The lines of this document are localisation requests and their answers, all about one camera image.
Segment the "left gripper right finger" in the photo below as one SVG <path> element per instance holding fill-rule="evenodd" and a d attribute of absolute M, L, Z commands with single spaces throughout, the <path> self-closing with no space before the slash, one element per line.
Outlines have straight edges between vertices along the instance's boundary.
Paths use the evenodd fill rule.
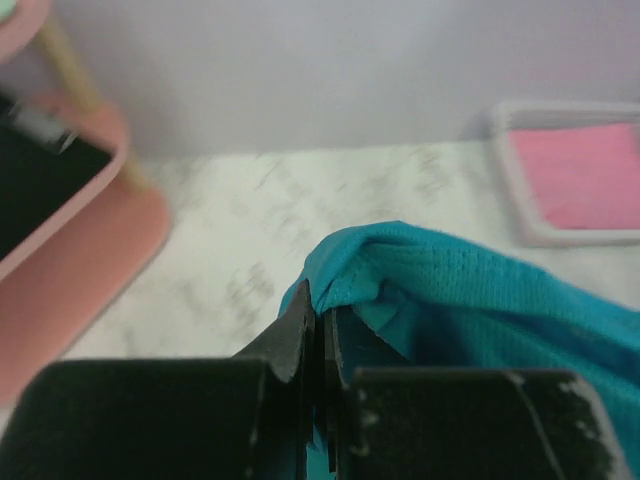
<path fill-rule="evenodd" d="M 563 370 L 411 364 L 349 308 L 323 319 L 339 479 L 627 479 L 594 388 Z"/>

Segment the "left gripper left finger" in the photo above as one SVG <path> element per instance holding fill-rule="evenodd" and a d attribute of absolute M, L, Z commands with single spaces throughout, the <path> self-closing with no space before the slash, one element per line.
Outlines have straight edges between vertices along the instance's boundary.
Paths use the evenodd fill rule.
<path fill-rule="evenodd" d="M 307 282 L 229 358 L 82 359 L 44 368 L 1 439 L 5 479 L 302 479 L 313 345 Z"/>

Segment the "teal t shirt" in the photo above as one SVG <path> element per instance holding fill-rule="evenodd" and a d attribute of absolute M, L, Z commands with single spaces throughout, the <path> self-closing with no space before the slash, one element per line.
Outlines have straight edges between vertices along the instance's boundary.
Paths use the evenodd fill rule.
<path fill-rule="evenodd" d="M 299 276 L 318 314 L 351 307 L 429 366 L 567 368 L 602 398 L 639 468 L 639 314 L 527 262 L 400 221 L 323 239 Z"/>

